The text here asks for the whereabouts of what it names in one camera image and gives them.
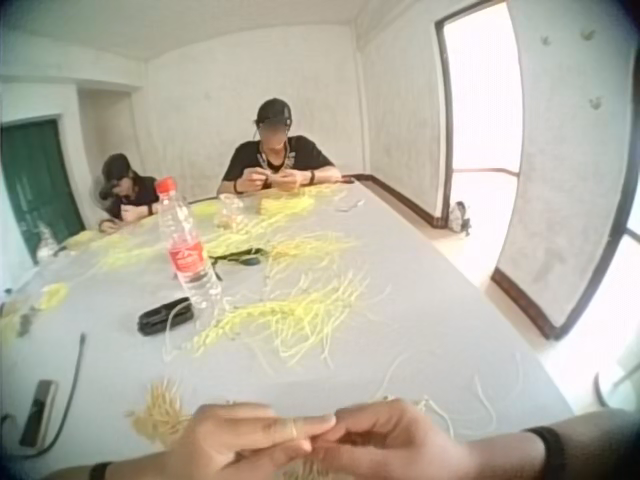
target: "necklace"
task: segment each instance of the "necklace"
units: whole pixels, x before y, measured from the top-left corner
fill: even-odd
[[[280,169],[276,172],[273,168],[269,166],[269,159],[267,158],[267,155],[262,150],[262,144],[260,144],[260,147],[258,149],[258,162],[260,162],[260,166],[265,170],[269,170],[271,173],[278,173],[278,172],[281,172],[282,170],[286,170],[288,168],[293,167],[295,160],[296,160],[296,152],[292,152],[291,149],[289,148],[289,142],[285,141],[284,142],[284,163],[282,164],[282,167],[280,167]]]

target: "black case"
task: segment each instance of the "black case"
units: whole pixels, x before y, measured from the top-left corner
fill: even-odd
[[[189,297],[178,298],[172,302],[147,310],[138,317],[138,332],[145,337],[164,332],[167,329],[169,315],[174,308],[184,302],[189,302]],[[191,303],[175,313],[171,319],[171,328],[173,329],[190,320],[193,320],[193,306]]]

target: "ceiling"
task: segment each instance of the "ceiling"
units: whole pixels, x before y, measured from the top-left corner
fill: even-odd
[[[243,30],[346,24],[368,1],[371,0],[21,0],[7,9],[4,25],[148,60]]]

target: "plastic bottle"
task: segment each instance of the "plastic bottle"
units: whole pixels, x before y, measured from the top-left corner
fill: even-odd
[[[38,263],[44,263],[55,257],[60,246],[51,232],[51,229],[43,222],[38,222],[38,233],[40,233],[40,243],[36,249]]]
[[[198,311],[215,312],[220,299],[220,283],[195,228],[189,207],[176,193],[173,177],[156,182],[160,197],[158,223],[167,241],[169,257],[191,303]]]

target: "black t-shirt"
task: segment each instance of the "black t-shirt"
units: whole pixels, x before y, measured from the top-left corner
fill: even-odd
[[[111,215],[113,218],[117,218],[118,220],[122,220],[123,205],[133,205],[134,207],[140,207],[142,205],[153,205],[160,200],[158,194],[156,193],[155,178],[138,177],[138,179],[135,180],[135,185],[136,187],[138,187],[138,191],[136,192],[135,197],[129,198],[116,196],[113,200],[111,200],[111,203],[105,209],[109,215]]]
[[[236,151],[233,153],[223,180],[233,182],[242,177],[243,172],[247,168],[265,168],[265,163],[269,170],[276,173],[279,172],[284,165],[294,170],[303,171],[333,166],[331,160],[307,137],[296,135],[289,137],[287,142],[289,147],[288,155],[282,165],[274,165],[262,156],[259,141],[243,143],[236,148]]]

